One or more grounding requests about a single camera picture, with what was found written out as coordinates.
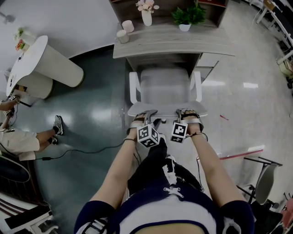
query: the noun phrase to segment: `green floor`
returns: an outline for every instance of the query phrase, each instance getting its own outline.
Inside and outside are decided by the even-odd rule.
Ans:
[[[58,157],[67,149],[95,151],[118,145],[125,137],[125,60],[113,59],[113,51],[90,52],[72,59],[83,68],[85,78],[77,88],[56,82],[47,100],[31,108],[20,105],[14,127],[41,132],[52,128],[54,116],[64,120],[64,136],[41,157]],[[68,153],[61,159],[36,160],[38,182],[51,205],[59,233],[72,234],[82,206],[99,189],[117,153]]]

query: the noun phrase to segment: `navy blue sleeve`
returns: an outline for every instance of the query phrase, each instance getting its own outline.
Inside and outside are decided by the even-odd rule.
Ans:
[[[77,217],[74,233],[77,233],[77,231],[86,223],[92,222],[95,219],[107,218],[114,212],[114,207],[105,202],[90,201],[86,203]]]
[[[255,229],[255,220],[251,210],[251,206],[245,201],[233,201],[223,205],[220,208],[223,216],[233,219],[237,223],[241,232],[245,234],[253,234]]]

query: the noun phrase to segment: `floor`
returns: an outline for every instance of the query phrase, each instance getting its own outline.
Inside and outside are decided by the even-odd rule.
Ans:
[[[270,195],[271,200],[280,202],[285,191],[293,190],[293,121],[289,117],[293,100],[276,64],[276,40],[262,24],[252,24],[256,13],[248,4],[230,1],[222,27],[234,44],[236,57],[224,57],[203,83],[202,104],[208,116],[202,121],[219,157],[260,148],[262,157],[284,165],[276,172]],[[118,145],[125,136],[129,124],[125,118],[129,107],[125,61],[112,59],[111,51],[89,53],[73,61],[86,75],[78,88],[55,84],[48,100],[37,101],[30,109],[19,106],[15,127],[23,130],[47,130],[56,114],[63,117],[65,134],[58,137],[59,146],[50,146],[38,158],[58,157],[67,149],[96,151]],[[161,125],[159,131],[167,133],[169,128],[169,123]],[[191,142],[179,145],[168,141],[167,145],[177,162],[197,175]],[[146,152],[138,148],[145,157]],[[72,233],[81,207],[100,187],[117,150],[72,152],[61,159],[36,161],[39,184],[60,233]],[[259,173],[259,164],[244,162],[241,157],[227,159],[224,165],[237,184],[255,181]]]

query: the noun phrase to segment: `t-shirt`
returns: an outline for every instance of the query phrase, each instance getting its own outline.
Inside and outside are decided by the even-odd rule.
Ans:
[[[88,202],[78,215],[74,233],[134,234],[145,227],[169,223],[194,224],[205,234],[254,233],[254,217],[247,202],[217,207],[195,188],[169,184],[145,188],[117,210],[105,202]]]

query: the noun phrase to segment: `cup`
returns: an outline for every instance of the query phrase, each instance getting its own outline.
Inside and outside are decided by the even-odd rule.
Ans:
[[[116,36],[121,43],[127,43],[129,41],[129,36],[125,30],[118,31]]]
[[[127,32],[127,33],[131,33],[134,31],[134,26],[132,24],[131,20],[126,20],[122,23],[122,27],[123,29]]]

